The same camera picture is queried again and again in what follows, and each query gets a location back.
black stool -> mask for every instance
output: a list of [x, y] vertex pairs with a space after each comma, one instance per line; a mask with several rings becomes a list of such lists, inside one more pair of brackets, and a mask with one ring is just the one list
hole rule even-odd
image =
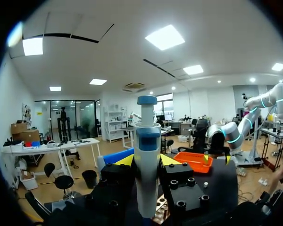
[[[44, 166], [44, 172], [48, 178], [50, 177], [50, 175], [54, 170], [55, 170], [55, 165], [51, 162], [47, 163]], [[55, 178], [54, 184], [58, 189], [64, 190], [63, 200], [82, 196], [78, 192], [66, 192], [66, 189], [71, 188], [71, 186], [74, 184], [74, 180], [72, 179], [71, 176], [67, 176], [67, 175], [59, 176]]]

white ceiling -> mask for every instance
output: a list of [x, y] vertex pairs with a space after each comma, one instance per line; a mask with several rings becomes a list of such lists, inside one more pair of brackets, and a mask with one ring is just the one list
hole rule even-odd
[[[106, 30], [115, 24], [100, 40]], [[185, 43], [160, 51], [145, 37], [172, 24]], [[49, 0], [26, 22], [24, 37], [71, 33], [98, 44], [44, 37], [43, 55], [24, 56], [22, 43], [10, 49], [12, 61], [36, 95], [95, 95], [141, 82], [145, 93], [230, 85], [276, 84], [283, 63], [283, 40], [276, 29], [246, 0]], [[148, 59], [176, 78], [147, 64]], [[182, 68], [201, 65], [204, 73], [189, 76]], [[93, 78], [108, 80], [91, 86]]]

cardboard box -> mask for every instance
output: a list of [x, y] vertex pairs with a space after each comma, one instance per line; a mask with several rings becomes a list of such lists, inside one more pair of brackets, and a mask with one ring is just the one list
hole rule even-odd
[[33, 178], [32, 173], [29, 172], [28, 170], [22, 169], [21, 173], [22, 173], [22, 178], [23, 179], [31, 179], [31, 178]]
[[37, 129], [29, 129], [20, 133], [21, 140], [24, 142], [40, 141], [39, 131]]
[[14, 123], [14, 124], [11, 124], [11, 127], [10, 127], [11, 134], [22, 133], [26, 130], [27, 130], [27, 123], [26, 122]]

ceiling light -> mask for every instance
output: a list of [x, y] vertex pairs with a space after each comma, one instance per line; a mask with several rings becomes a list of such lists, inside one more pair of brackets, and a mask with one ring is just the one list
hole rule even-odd
[[9, 33], [7, 43], [8, 47], [15, 46], [22, 38], [22, 29], [23, 29], [23, 23], [19, 22], [16, 24], [16, 26], [13, 28], [13, 30]]
[[184, 39], [172, 25], [168, 25], [159, 29], [158, 31], [153, 32], [145, 39], [160, 50], [165, 50], [167, 48], [184, 43]]
[[51, 91], [61, 91], [61, 87], [60, 86], [50, 86], [49, 89]]
[[189, 75], [203, 73], [203, 69], [202, 69], [201, 65], [185, 67], [183, 70]]
[[280, 64], [280, 63], [275, 63], [275, 65], [272, 67], [272, 70], [274, 71], [281, 71], [283, 69], [283, 64]]
[[101, 86], [101, 85], [103, 85], [105, 82], [107, 82], [107, 80], [103, 80], [103, 79], [92, 79], [91, 82], [89, 83], [89, 85], [98, 85], [98, 86]]
[[22, 43], [25, 56], [43, 54], [43, 38], [25, 39]]

trash bin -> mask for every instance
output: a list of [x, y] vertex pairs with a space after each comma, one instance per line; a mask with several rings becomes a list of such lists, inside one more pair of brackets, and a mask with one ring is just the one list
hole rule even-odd
[[86, 170], [82, 173], [88, 188], [93, 189], [96, 186], [96, 172], [93, 170]]

